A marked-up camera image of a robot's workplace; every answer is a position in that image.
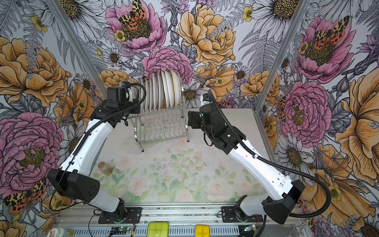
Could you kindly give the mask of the chrome wire dish rack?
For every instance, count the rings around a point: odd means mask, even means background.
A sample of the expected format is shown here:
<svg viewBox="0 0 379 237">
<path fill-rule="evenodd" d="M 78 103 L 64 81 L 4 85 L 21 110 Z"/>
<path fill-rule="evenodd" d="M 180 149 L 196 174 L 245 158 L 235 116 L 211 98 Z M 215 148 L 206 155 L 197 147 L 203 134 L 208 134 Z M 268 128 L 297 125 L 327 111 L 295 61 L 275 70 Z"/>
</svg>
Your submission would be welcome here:
<svg viewBox="0 0 379 237">
<path fill-rule="evenodd" d="M 147 144 L 179 138 L 185 138 L 190 142 L 184 95 L 177 107 L 131 114 L 128 122 L 133 128 L 134 139 L 141 152 L 145 152 L 143 146 Z"/>
</svg>

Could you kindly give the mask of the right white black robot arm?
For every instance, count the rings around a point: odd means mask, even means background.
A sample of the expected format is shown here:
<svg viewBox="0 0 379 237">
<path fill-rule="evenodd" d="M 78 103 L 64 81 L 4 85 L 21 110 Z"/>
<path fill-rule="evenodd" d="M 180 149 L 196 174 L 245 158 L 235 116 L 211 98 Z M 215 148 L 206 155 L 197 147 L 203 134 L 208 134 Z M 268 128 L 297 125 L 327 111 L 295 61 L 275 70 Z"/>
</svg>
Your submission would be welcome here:
<svg viewBox="0 0 379 237">
<path fill-rule="evenodd" d="M 200 98 L 198 112 L 189 111 L 188 125 L 203 131 L 204 140 L 237 160 L 266 190 L 268 197 L 243 195 L 235 204 L 232 216 L 246 222 L 251 216 L 265 215 L 278 224 L 284 224 L 297 204 L 305 186 L 293 181 L 260 156 L 246 136 L 235 126 L 228 126 L 227 118 L 212 93 Z"/>
</svg>

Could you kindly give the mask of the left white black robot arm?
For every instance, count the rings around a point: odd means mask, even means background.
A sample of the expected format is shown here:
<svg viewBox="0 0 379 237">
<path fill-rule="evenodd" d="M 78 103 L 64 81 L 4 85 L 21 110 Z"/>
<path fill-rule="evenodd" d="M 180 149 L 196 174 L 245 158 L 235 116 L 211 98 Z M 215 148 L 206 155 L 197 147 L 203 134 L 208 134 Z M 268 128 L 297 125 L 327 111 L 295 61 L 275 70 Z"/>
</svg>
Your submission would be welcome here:
<svg viewBox="0 0 379 237">
<path fill-rule="evenodd" d="M 127 217 L 124 201 L 107 193 L 90 174 L 107 137 L 130 114 L 140 113 L 146 95 L 146 88 L 139 83 L 123 82 L 107 89 L 107 98 L 93 111 L 74 150 L 60 168 L 47 174 L 55 194 L 95 207 L 112 222 Z"/>
</svg>

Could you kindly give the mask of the white plate beside yellow rimmed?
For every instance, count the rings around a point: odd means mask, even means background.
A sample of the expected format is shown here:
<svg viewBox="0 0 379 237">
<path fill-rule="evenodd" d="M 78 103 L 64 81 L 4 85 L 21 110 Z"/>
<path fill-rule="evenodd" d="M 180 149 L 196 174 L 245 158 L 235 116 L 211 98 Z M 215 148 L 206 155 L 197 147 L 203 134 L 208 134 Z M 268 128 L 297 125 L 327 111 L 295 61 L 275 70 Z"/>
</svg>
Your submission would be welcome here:
<svg viewBox="0 0 379 237">
<path fill-rule="evenodd" d="M 173 77 L 172 77 L 171 72 L 165 71 L 165 77 L 166 77 L 170 107 L 174 108 L 175 107 L 175 93 L 174 93 Z"/>
</svg>

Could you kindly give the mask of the right yellow box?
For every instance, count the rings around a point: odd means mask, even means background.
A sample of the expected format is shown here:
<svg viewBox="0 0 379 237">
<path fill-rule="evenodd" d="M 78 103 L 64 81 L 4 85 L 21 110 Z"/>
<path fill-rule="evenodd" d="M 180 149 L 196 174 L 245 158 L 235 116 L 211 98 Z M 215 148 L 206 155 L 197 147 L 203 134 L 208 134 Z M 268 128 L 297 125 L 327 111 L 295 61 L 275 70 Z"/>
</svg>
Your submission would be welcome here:
<svg viewBox="0 0 379 237">
<path fill-rule="evenodd" d="M 196 225 L 194 229 L 195 237 L 210 237 L 210 227 L 207 225 Z"/>
</svg>

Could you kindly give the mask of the left yellow green box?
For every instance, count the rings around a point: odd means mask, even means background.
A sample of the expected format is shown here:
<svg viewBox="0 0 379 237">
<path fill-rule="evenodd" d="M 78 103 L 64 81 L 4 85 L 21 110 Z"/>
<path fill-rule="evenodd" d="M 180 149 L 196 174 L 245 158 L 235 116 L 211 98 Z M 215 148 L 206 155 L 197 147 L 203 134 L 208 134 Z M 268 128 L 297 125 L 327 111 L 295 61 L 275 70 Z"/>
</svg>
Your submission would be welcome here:
<svg viewBox="0 0 379 237">
<path fill-rule="evenodd" d="M 148 225 L 146 237 L 168 237 L 169 223 L 168 222 L 151 222 Z"/>
</svg>

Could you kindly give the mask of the small green circuit board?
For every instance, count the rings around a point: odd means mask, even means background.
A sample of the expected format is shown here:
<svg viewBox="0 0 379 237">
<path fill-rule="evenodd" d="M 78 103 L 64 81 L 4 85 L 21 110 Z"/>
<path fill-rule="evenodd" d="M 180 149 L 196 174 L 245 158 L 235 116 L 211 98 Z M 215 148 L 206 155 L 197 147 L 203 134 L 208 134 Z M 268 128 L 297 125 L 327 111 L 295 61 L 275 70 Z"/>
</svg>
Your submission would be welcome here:
<svg viewBox="0 0 379 237">
<path fill-rule="evenodd" d="M 120 227 L 112 227 L 110 230 L 110 234 L 127 234 L 129 233 L 131 228 L 129 226 L 120 226 Z"/>
</svg>

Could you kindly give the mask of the white jar with lid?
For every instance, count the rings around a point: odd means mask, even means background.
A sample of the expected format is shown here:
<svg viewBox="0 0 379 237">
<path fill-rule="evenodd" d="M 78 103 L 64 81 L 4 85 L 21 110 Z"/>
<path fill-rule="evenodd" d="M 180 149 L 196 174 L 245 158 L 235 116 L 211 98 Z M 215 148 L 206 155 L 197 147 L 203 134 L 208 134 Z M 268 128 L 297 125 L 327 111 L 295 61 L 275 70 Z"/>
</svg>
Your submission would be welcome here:
<svg viewBox="0 0 379 237">
<path fill-rule="evenodd" d="M 48 232 L 47 237 L 74 237 L 74 235 L 75 233 L 71 229 L 56 227 Z"/>
</svg>

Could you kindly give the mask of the left aluminium corner post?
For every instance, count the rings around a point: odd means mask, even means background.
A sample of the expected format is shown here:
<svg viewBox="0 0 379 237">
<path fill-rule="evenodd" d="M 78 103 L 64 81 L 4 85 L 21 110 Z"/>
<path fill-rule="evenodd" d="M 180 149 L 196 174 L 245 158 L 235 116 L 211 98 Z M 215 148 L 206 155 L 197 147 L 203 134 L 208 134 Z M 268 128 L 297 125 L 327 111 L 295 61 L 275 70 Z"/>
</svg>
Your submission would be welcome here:
<svg viewBox="0 0 379 237">
<path fill-rule="evenodd" d="M 68 41 L 71 43 L 73 49 L 78 54 L 81 62 L 83 63 L 87 73 L 93 79 L 98 91 L 100 92 L 103 99 L 107 99 L 107 88 L 104 86 L 102 80 L 99 77 L 98 72 L 96 71 L 95 66 L 93 65 L 90 57 L 88 56 L 79 36 L 74 30 L 74 26 L 71 24 L 69 18 L 66 16 L 63 8 L 60 5 L 59 1 L 47 1 L 47 6 L 51 10 L 52 14 L 56 18 L 59 25 L 62 27 L 62 30 L 67 36 Z"/>
</svg>

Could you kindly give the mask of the aluminium corner post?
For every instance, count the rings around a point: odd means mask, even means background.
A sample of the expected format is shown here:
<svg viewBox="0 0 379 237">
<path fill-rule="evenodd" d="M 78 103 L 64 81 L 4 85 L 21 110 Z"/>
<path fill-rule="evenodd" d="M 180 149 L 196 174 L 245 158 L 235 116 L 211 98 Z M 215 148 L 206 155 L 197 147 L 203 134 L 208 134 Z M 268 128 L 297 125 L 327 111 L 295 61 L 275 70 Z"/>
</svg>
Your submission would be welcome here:
<svg viewBox="0 0 379 237">
<path fill-rule="evenodd" d="M 263 103 L 265 102 L 266 97 L 268 96 L 269 90 L 275 81 L 275 77 L 277 75 L 281 62 L 284 59 L 286 52 L 290 47 L 292 40 L 295 37 L 295 34 L 297 33 L 298 29 L 302 24 L 302 20 L 306 15 L 309 4 L 310 1 L 300 1 L 297 6 L 292 22 L 290 23 L 287 33 L 284 35 L 282 44 L 279 48 L 279 51 L 267 76 L 267 80 L 262 88 L 260 95 L 258 96 L 258 100 L 253 109 L 254 113 L 256 114 L 260 111 Z"/>
<path fill-rule="evenodd" d="M 107 88 L 104 86 L 102 80 L 99 77 L 98 72 L 96 71 L 95 66 L 93 65 L 90 57 L 88 56 L 79 36 L 74 30 L 74 26 L 71 24 L 69 18 L 66 16 L 63 8 L 60 5 L 59 1 L 47 1 L 47 6 L 51 10 L 52 14 L 56 18 L 59 25 L 62 27 L 62 30 L 67 36 L 68 41 L 71 43 L 73 49 L 78 54 L 81 62 L 83 63 L 87 73 L 93 79 L 98 91 L 100 92 L 103 99 L 107 99 Z"/>
</svg>

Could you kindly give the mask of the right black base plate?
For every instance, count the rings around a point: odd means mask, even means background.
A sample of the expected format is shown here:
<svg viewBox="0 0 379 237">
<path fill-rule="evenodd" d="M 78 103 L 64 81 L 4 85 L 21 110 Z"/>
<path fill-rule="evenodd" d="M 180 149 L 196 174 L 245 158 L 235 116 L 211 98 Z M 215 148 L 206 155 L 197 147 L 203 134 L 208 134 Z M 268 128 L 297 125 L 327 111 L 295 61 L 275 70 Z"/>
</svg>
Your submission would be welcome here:
<svg viewBox="0 0 379 237">
<path fill-rule="evenodd" d="M 221 207 L 221 218 L 223 223 L 258 223 L 263 222 L 262 215 L 252 215 L 246 216 L 245 214 L 236 213 L 236 208 L 234 206 L 222 206 Z"/>
</svg>

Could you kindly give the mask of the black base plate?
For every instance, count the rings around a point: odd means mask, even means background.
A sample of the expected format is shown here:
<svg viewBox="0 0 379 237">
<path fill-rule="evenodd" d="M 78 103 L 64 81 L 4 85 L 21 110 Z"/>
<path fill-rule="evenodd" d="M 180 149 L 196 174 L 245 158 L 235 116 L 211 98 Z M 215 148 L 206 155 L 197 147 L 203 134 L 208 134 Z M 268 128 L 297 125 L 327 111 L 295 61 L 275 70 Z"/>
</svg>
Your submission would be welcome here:
<svg viewBox="0 0 379 237">
<path fill-rule="evenodd" d="M 246 216 L 245 214 L 236 213 L 236 208 L 234 206 L 222 206 L 221 207 L 221 218 L 223 223 L 258 223 L 263 222 L 262 215 L 252 215 Z"/>
<path fill-rule="evenodd" d="M 99 224 L 138 224 L 141 218 L 141 207 L 126 207 L 124 211 L 106 212 L 100 214 Z"/>
</svg>

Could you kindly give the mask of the right aluminium corner post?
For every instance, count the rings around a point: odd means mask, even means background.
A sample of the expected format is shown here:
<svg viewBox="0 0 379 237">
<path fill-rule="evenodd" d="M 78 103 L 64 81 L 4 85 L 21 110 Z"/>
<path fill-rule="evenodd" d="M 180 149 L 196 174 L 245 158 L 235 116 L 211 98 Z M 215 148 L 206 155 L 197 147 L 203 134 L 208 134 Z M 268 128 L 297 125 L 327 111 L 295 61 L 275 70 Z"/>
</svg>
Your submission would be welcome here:
<svg viewBox="0 0 379 237">
<path fill-rule="evenodd" d="M 253 109 L 254 113 L 256 114 L 260 111 L 263 103 L 265 102 L 266 97 L 268 96 L 269 90 L 275 81 L 275 77 L 277 75 L 281 62 L 284 59 L 286 52 L 290 47 L 292 40 L 295 37 L 295 34 L 297 33 L 298 29 L 302 24 L 302 20 L 306 15 L 309 4 L 310 1 L 300 1 L 297 6 L 292 22 L 290 23 L 287 33 L 284 35 L 282 44 L 279 48 L 279 51 L 267 76 L 267 80 L 262 88 L 260 95 L 258 96 L 258 100 Z"/>
</svg>

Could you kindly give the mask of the aluminium front rail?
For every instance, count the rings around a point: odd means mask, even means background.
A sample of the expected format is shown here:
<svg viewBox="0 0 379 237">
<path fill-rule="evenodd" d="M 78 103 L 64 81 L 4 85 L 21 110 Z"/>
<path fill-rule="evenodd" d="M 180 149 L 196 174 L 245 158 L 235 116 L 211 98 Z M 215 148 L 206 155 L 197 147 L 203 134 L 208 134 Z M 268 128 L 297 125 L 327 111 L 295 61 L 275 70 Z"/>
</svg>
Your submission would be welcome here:
<svg viewBox="0 0 379 237">
<path fill-rule="evenodd" d="M 76 237 L 107 237 L 112 227 L 129 226 L 130 232 L 121 234 L 130 237 L 147 235 L 151 222 L 168 222 L 170 237 L 193 237 L 196 225 L 210 227 L 212 237 L 310 237 L 310 225 L 305 220 L 288 218 L 285 224 L 277 224 L 267 218 L 258 223 L 223 223 L 221 207 L 232 203 L 144 203 L 128 207 L 141 207 L 138 224 L 99 224 L 99 214 L 89 206 L 78 205 L 62 211 L 54 227 L 72 229 Z"/>
</svg>

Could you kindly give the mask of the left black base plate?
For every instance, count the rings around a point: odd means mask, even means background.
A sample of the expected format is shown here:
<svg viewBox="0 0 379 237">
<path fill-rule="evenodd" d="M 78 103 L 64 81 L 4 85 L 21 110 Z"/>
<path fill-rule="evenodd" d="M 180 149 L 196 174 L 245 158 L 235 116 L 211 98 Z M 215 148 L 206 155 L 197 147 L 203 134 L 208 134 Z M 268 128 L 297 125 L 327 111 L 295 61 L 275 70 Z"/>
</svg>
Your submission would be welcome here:
<svg viewBox="0 0 379 237">
<path fill-rule="evenodd" d="M 124 211 L 106 212 L 100 214 L 99 224 L 138 224 L 141 218 L 141 207 L 126 207 Z"/>
</svg>

